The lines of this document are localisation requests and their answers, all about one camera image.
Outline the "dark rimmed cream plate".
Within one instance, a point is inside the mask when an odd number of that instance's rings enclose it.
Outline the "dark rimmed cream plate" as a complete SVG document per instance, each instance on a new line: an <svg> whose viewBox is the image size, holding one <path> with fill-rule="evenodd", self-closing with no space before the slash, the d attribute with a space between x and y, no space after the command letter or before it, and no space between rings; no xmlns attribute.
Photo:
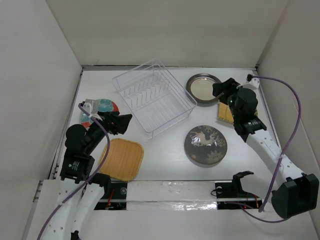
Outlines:
<svg viewBox="0 0 320 240"><path fill-rule="evenodd" d="M198 106L208 107L218 102L218 98L213 96L213 84L220 83L221 80L214 75L199 73L188 79L186 90L195 99Z"/></svg>

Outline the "yellow fan-shaped bamboo plate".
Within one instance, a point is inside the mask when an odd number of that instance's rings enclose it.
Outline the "yellow fan-shaped bamboo plate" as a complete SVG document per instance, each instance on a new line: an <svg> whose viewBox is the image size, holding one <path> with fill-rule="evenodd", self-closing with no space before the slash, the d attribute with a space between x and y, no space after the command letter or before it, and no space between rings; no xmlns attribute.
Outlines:
<svg viewBox="0 0 320 240"><path fill-rule="evenodd" d="M225 121L227 123L230 123L230 124L234 123L234 118L233 118L231 110L227 104L219 102L218 119Z"/></svg>

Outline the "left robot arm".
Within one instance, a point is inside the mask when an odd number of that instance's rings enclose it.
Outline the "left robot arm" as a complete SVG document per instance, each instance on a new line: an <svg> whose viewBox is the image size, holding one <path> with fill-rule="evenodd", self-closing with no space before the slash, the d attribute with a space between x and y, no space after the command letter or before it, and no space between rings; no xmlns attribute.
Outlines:
<svg viewBox="0 0 320 240"><path fill-rule="evenodd" d="M79 240L97 203L111 194L111 178L92 170L92 152L103 138L123 135L132 119L131 114L99 112L89 128L74 124L66 131L59 192L56 207L43 224L39 240Z"/></svg>

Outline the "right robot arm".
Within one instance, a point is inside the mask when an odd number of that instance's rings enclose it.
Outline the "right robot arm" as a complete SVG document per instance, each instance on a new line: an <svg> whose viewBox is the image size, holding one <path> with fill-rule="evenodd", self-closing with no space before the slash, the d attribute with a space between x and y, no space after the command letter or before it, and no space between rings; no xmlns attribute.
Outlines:
<svg viewBox="0 0 320 240"><path fill-rule="evenodd" d="M304 173L286 155L301 120L302 106L299 97L296 97L298 115L294 130L285 146L279 147L273 141L266 125L255 114L258 99L254 89L259 87L261 79L262 76L249 74L246 83L240 84L229 78L213 84L212 94L221 103L228 105L234 130L272 173L268 187L259 185L257 180L248 180L242 176L231 184L232 193L242 197L249 192L261 197L263 202L259 212L270 202L284 221L317 207L320 181L313 173Z"/></svg>

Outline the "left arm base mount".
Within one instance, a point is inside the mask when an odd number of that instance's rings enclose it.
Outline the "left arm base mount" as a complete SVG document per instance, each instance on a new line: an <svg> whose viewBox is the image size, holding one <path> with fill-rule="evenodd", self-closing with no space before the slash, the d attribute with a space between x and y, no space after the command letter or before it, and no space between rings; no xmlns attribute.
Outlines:
<svg viewBox="0 0 320 240"><path fill-rule="evenodd" d="M107 193L98 201L95 210L121 211L127 209L128 183L112 181Z"/></svg>

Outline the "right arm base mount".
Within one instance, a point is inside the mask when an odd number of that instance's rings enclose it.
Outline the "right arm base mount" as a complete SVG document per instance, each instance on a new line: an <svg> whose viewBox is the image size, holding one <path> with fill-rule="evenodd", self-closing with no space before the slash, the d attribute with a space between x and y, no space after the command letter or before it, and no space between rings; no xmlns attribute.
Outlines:
<svg viewBox="0 0 320 240"><path fill-rule="evenodd" d="M253 174L251 171L243 171L234 174L231 180L215 181L210 194L216 197L217 209L258 209L263 203L262 199L244 191L241 184L242 178Z"/></svg>

